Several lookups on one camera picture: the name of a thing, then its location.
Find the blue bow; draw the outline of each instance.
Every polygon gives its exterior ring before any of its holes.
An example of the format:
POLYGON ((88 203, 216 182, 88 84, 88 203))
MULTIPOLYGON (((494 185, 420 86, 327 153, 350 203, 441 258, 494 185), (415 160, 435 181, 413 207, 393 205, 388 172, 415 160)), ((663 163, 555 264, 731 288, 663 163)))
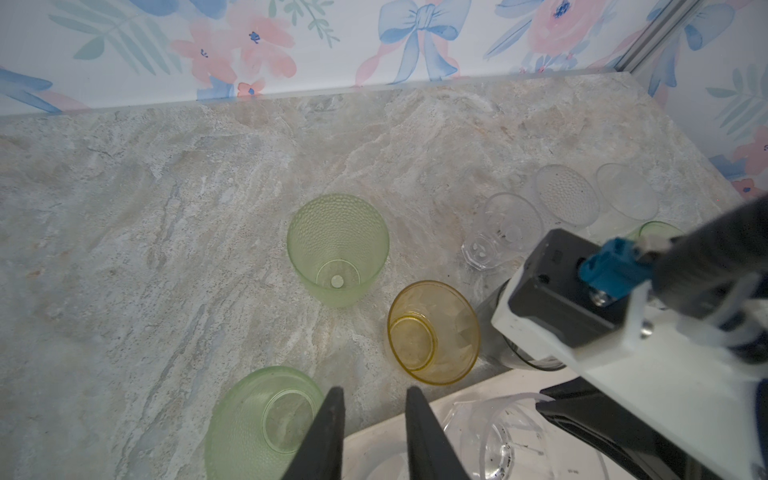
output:
POLYGON ((379 14, 379 38, 382 43, 395 43, 410 34, 393 83, 407 80, 416 69, 416 62, 419 61, 418 30, 426 30, 424 58, 429 80, 442 80, 457 72, 456 68, 438 53, 431 34, 445 40, 458 37, 471 2, 472 0, 445 0, 440 5, 429 3, 419 8, 412 0, 395 0, 382 7, 379 14))

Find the floral wall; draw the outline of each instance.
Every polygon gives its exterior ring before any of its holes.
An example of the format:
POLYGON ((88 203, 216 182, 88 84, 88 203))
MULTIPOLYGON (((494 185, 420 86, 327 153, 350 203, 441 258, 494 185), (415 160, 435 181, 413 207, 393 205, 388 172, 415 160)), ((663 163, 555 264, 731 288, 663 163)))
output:
POLYGON ((612 66, 667 0, 7 0, 0 115, 612 66))
POLYGON ((634 74, 743 197, 768 191, 768 0, 707 0, 634 74))

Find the pink flower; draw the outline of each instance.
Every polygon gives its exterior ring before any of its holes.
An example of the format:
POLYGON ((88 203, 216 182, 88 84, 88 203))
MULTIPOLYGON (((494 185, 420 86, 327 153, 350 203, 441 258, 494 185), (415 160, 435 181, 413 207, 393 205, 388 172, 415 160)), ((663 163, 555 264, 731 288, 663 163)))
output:
POLYGON ((744 171, 749 175, 757 175, 768 168, 768 127, 760 125, 755 130, 755 141, 742 145, 733 152, 734 159, 746 158, 744 171))
POLYGON ((606 3, 607 0, 544 0, 528 34, 531 50, 551 57, 571 50, 600 18, 606 3))
POLYGON ((285 31, 288 21, 258 15, 252 7, 252 2, 238 2, 227 11, 227 22, 234 29, 231 41, 240 47, 240 60, 253 75, 266 62, 276 77, 294 76, 296 62, 280 48, 294 45, 293 37, 285 31))
POLYGON ((210 87, 210 77, 233 84, 237 75, 231 66, 232 45, 227 45, 224 32, 212 32, 207 20, 190 25, 192 41, 174 40, 170 47, 179 55, 192 59, 192 75, 210 87))
POLYGON ((237 84, 237 96, 238 97, 257 97, 264 89, 266 82, 263 78, 256 80, 252 84, 237 84))
POLYGON ((766 193, 765 190, 755 187, 755 181, 751 178, 731 182, 730 184, 733 185, 733 188, 735 188, 745 199, 762 197, 763 194, 766 193))

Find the stone surface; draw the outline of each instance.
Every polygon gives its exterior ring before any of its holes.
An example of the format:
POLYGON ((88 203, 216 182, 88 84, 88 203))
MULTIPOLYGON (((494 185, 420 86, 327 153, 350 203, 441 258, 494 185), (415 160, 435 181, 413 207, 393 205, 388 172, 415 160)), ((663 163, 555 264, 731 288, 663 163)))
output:
MULTIPOLYGON (((4 478, 204 478, 212 408, 269 365, 341 385, 348 433, 399 414, 413 381, 389 304, 434 279, 477 305, 511 276, 459 247, 487 196, 544 164, 633 164, 684 229, 739 202, 629 74, 14 119, 0 155, 4 478), (329 192, 367 199, 391 238, 343 310, 286 255, 291 215, 329 192)), ((498 372, 481 358, 421 387, 498 372)))

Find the clear glass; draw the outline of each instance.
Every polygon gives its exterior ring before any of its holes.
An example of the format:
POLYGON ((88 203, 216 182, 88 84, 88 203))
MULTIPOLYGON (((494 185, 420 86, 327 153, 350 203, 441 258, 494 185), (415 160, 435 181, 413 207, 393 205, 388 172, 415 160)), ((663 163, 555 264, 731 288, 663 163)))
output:
POLYGON ((347 194, 318 197, 293 216, 288 256, 310 293, 328 306, 349 306, 366 294, 389 255, 381 214, 347 194))
POLYGON ((663 237, 669 240, 675 237, 682 237, 685 235, 685 232, 675 227, 674 225, 654 220, 652 222, 643 223, 641 226, 636 228, 634 232, 627 235, 627 239, 635 241, 643 235, 656 235, 658 237, 663 237))
POLYGON ((452 286, 433 280, 398 294, 389 309, 387 335, 403 369, 431 385, 458 382, 480 351, 475 311, 452 286))
POLYGON ((462 244, 467 263, 486 270, 527 253, 544 234, 541 217, 525 198, 500 193, 485 202, 472 232, 462 244))
POLYGON ((443 422, 445 436, 474 480, 552 480, 546 421, 537 393, 457 402, 443 422))
POLYGON ((282 478, 322 403, 317 385, 288 367, 267 367, 240 380, 208 426, 208 480, 282 478))
POLYGON ((626 234, 659 211, 654 189, 627 165, 602 165, 595 174, 595 183, 602 208, 600 218, 589 229, 590 237, 608 240, 626 234))
POLYGON ((554 218, 553 227, 581 229, 600 216, 600 201, 594 188, 576 170, 565 165, 547 165, 534 178, 538 203, 554 218))

